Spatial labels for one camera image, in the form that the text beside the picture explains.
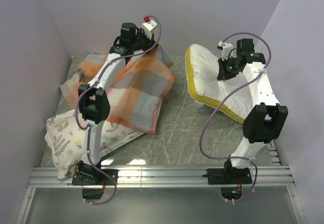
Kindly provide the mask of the plaid orange blue pillowcase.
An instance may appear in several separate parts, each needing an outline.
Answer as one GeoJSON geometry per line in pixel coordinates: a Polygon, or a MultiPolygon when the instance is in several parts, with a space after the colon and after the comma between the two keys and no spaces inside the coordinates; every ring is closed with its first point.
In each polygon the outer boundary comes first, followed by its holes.
{"type": "MultiPolygon", "coordinates": [[[[71,109],[76,108],[79,85],[93,79],[106,59],[107,55],[102,53],[88,55],[78,65],[79,72],[60,86],[71,109]]],[[[106,90],[110,104],[107,121],[155,134],[162,100],[174,83],[172,66],[161,46],[147,55],[132,57],[106,90]]]]}

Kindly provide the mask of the white pillow yellow edge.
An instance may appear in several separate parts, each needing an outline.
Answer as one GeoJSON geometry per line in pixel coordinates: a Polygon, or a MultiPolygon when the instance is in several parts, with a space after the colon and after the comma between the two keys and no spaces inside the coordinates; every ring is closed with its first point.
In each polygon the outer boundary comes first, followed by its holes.
{"type": "MultiPolygon", "coordinates": [[[[192,44],[187,49],[185,69],[188,92],[192,99],[213,108],[216,108],[230,92],[247,82],[243,74],[227,81],[217,80],[218,57],[198,44],[192,44]]],[[[231,95],[221,105],[219,111],[233,120],[243,123],[252,108],[251,92],[246,86],[231,95]]]]}

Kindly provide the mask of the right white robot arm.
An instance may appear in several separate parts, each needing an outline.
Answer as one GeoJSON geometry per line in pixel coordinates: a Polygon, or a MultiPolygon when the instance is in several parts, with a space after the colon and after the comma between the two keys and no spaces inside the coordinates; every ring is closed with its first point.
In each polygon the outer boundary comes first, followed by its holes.
{"type": "Polygon", "coordinates": [[[252,109],[242,127],[244,137],[230,156],[231,166],[223,170],[225,181],[235,183],[240,179],[240,169],[248,168],[257,152],[279,137],[288,108],[276,98],[266,73],[264,54],[255,52],[252,39],[238,40],[236,46],[220,41],[218,49],[222,51],[218,80],[230,80],[242,73],[252,96],[252,109]]]}

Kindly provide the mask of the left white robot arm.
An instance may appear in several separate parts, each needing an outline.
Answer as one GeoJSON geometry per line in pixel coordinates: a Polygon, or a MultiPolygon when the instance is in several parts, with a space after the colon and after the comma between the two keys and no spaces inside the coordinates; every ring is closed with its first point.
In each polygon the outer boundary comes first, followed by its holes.
{"type": "Polygon", "coordinates": [[[131,22],[123,23],[104,65],[92,80],[79,86],[75,116],[81,116],[85,122],[84,126],[79,126],[85,131],[85,146],[75,178],[89,184],[97,184],[104,179],[104,173],[101,172],[100,138],[104,121],[110,113],[106,90],[133,56],[147,54],[157,46],[160,38],[155,37],[154,33],[159,27],[160,23],[149,17],[145,18],[141,28],[131,22]]]}

